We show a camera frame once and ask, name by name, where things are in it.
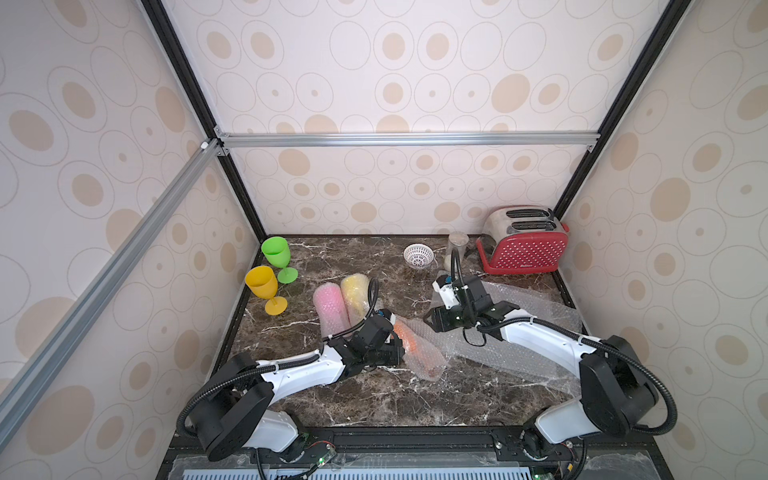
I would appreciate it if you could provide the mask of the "orange bubble glass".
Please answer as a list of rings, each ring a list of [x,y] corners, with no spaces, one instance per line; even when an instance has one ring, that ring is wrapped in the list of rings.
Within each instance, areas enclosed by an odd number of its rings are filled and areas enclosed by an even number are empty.
[[[437,381],[447,367],[442,352],[431,342],[417,335],[401,317],[393,321],[394,332],[403,343],[406,366],[420,379]]]

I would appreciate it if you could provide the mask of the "clear bubble wrap sheet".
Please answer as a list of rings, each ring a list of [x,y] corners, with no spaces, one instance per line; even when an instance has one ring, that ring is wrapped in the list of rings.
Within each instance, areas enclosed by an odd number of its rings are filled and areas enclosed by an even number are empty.
[[[476,329],[457,328],[436,332],[427,323],[416,320],[409,325],[419,336],[433,343],[447,358],[462,357],[497,370],[505,371],[526,382],[541,384],[570,396],[581,393],[578,361],[572,356],[569,338],[538,324],[540,318],[579,333],[582,318],[577,310],[551,297],[510,285],[482,283],[496,303],[508,301],[523,311],[515,318],[523,321],[501,331],[502,338],[482,336]]]

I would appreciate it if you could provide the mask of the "yellow bubble glass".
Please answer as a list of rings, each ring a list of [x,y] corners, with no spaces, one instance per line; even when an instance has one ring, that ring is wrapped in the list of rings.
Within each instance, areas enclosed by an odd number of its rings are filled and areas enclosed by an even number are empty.
[[[362,273],[347,276],[340,283],[342,296],[351,326],[363,320],[370,308],[368,299],[370,279]]]

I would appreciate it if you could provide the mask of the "beige bubble glass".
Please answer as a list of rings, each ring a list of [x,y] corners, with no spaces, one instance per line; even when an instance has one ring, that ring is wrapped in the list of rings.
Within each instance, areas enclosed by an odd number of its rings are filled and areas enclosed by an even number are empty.
[[[265,301],[265,312],[268,315],[278,316],[287,309],[287,300],[277,294],[278,281],[271,267],[258,266],[251,269],[244,282],[256,297]]]

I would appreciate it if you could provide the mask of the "green wine glass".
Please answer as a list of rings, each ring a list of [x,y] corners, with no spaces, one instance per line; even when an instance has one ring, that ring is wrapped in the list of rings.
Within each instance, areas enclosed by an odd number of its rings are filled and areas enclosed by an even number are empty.
[[[280,236],[272,236],[261,244],[261,252],[270,265],[278,269],[277,280],[283,285],[298,279],[298,270],[290,267],[291,251],[288,241]]]

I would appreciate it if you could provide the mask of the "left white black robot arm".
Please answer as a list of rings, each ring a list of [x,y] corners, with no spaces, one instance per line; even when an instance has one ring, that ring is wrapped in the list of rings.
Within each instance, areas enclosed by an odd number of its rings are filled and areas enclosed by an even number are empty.
[[[377,310],[351,332],[332,335],[323,347],[302,355],[259,362],[247,353],[234,356],[188,400],[176,433],[197,440],[212,462],[243,449],[300,457],[308,433],[293,416],[270,407],[310,388],[399,365],[405,348],[395,323],[391,311]]]

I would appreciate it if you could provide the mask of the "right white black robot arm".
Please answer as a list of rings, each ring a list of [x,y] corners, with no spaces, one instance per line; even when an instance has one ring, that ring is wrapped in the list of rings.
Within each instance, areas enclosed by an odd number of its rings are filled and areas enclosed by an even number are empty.
[[[575,437],[630,432],[663,435],[678,421],[671,391],[636,355],[628,341],[583,335],[538,318],[522,306],[493,301],[481,280],[441,275],[433,283],[442,304],[430,325],[436,332],[477,331],[524,347],[573,374],[579,397],[540,410],[523,427],[520,441],[527,455],[543,459],[555,445]]]

